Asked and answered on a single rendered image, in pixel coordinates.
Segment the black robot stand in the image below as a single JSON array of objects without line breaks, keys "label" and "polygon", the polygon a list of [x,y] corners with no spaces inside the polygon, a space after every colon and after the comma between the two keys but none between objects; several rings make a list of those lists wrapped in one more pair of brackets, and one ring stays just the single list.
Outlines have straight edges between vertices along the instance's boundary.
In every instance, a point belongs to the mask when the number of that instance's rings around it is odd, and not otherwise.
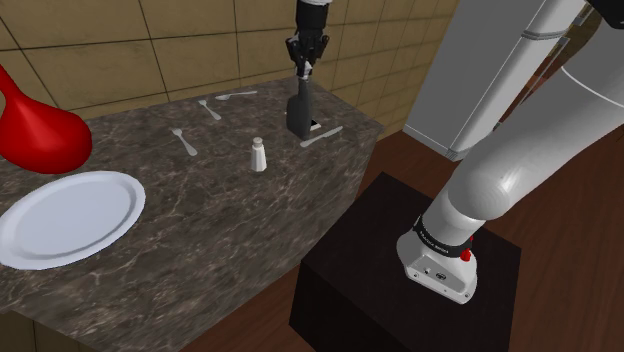
[{"label": "black robot stand", "polygon": [[407,233],[431,200],[380,174],[302,259],[290,326],[315,352],[508,352],[521,249],[477,231],[465,304],[409,279]]}]

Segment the grey refrigerator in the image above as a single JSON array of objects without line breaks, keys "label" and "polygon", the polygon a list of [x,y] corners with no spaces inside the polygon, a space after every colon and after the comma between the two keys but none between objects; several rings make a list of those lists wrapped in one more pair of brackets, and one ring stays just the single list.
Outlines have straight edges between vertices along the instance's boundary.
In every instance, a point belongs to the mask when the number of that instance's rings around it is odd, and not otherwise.
[{"label": "grey refrigerator", "polygon": [[586,0],[460,0],[404,132],[451,161],[495,127]]}]

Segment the white plate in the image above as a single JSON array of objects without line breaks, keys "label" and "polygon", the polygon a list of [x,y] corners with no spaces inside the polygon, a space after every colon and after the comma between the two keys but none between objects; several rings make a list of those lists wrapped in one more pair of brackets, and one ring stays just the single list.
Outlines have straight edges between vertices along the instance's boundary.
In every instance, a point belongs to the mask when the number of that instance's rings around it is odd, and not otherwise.
[{"label": "white plate", "polygon": [[0,264],[46,270],[92,256],[130,230],[145,201],[143,185],[115,171],[49,182],[0,216]]}]

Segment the white salt shaker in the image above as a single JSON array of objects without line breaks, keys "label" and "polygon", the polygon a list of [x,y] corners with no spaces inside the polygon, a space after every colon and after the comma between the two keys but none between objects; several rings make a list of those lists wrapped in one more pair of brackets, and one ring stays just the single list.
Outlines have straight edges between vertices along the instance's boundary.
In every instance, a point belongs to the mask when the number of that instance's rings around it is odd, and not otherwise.
[{"label": "white salt shaker", "polygon": [[267,168],[266,152],[261,137],[254,137],[251,148],[251,169],[262,172]]}]

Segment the red vase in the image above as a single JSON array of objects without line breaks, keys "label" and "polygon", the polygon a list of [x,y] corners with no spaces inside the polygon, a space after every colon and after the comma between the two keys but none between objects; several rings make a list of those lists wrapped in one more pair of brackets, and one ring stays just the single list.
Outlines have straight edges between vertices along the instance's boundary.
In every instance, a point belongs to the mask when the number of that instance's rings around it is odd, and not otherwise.
[{"label": "red vase", "polygon": [[92,134],[82,118],[24,94],[0,65],[0,156],[25,170],[64,174],[92,152]]}]

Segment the dark grey bottle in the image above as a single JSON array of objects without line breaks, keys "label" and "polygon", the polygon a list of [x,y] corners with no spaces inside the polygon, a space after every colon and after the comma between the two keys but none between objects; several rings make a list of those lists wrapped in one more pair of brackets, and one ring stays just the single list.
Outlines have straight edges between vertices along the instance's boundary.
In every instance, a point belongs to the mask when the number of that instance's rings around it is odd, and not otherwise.
[{"label": "dark grey bottle", "polygon": [[287,102],[286,127],[294,135],[305,141],[309,138],[311,129],[311,101],[308,81],[298,79],[298,92]]}]

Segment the white knife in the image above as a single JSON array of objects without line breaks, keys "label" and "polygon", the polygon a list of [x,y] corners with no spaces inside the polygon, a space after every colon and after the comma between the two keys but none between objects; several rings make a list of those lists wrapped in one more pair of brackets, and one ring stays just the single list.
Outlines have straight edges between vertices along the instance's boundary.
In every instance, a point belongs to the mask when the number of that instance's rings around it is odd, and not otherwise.
[{"label": "white knife", "polygon": [[343,129],[343,126],[338,126],[338,127],[334,128],[332,130],[326,131],[326,132],[324,132],[324,133],[322,133],[320,135],[317,135],[317,136],[315,136],[313,138],[310,138],[308,140],[302,141],[300,143],[300,146],[303,147],[303,148],[306,148],[306,147],[310,146],[311,144],[313,144],[314,142],[316,142],[316,141],[318,141],[320,139],[328,138],[328,137],[330,137],[332,135],[337,134],[342,129]]}]

